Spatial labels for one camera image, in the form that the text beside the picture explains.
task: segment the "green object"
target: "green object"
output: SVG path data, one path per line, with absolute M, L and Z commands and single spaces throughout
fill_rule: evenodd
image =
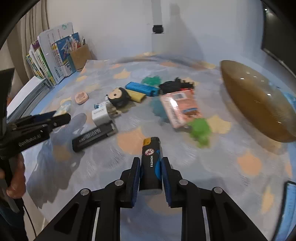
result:
M 150 86 L 159 86 L 161 84 L 161 78 L 159 76 L 154 77 L 146 77 L 142 80 L 142 84 L 150 85 Z
M 190 136 L 198 141 L 199 147 L 206 147 L 210 145 L 209 135 L 211 128 L 209 127 L 205 118 L 194 119 L 189 123 L 191 126 Z

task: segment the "brown bowl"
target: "brown bowl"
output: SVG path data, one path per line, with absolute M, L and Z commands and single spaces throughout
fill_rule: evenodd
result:
M 276 86 L 235 61 L 221 61 L 221 72 L 232 100 L 259 131 L 275 141 L 296 141 L 296 113 Z

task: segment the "metal screw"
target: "metal screw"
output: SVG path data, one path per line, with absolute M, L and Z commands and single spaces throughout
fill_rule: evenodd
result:
M 86 196 L 87 194 L 89 194 L 89 190 L 88 189 L 82 189 L 81 192 L 80 192 L 80 194 L 82 196 Z
M 215 193 L 218 193 L 218 194 L 221 194 L 221 193 L 223 192 L 223 189 L 220 188 L 220 187 L 215 187 L 215 188 L 214 188 L 214 192 L 215 192 Z
M 181 179 L 181 180 L 179 181 L 179 183 L 180 183 L 181 185 L 183 185 L 183 186 L 186 186 L 186 185 L 188 184 L 188 181 L 185 180 L 185 179 Z
M 116 186 L 121 186 L 124 182 L 122 180 L 116 180 L 115 185 Z

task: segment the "beige curtain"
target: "beige curtain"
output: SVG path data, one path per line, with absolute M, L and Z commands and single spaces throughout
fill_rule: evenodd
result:
M 26 55 L 29 52 L 31 43 L 36 41 L 37 36 L 47 29 L 49 29 L 49 25 L 46 0 L 41 0 L 22 17 L 1 48 L 0 70 L 15 68 L 12 91 L 9 95 L 12 99 L 21 87 L 33 77 Z

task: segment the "cable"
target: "cable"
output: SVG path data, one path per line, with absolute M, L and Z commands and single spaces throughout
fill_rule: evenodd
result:
M 35 228 L 34 228 L 33 222 L 32 222 L 32 220 L 31 220 L 31 217 L 30 217 L 29 213 L 28 213 L 28 210 L 26 209 L 25 204 L 24 204 L 24 208 L 25 208 L 26 213 L 27 213 L 27 215 L 28 215 L 28 217 L 29 217 L 29 220 L 30 220 L 30 222 L 31 222 L 32 228 L 33 228 L 33 230 L 34 230 L 35 238 L 37 238 L 37 235 L 36 235 L 36 231 L 35 231 Z

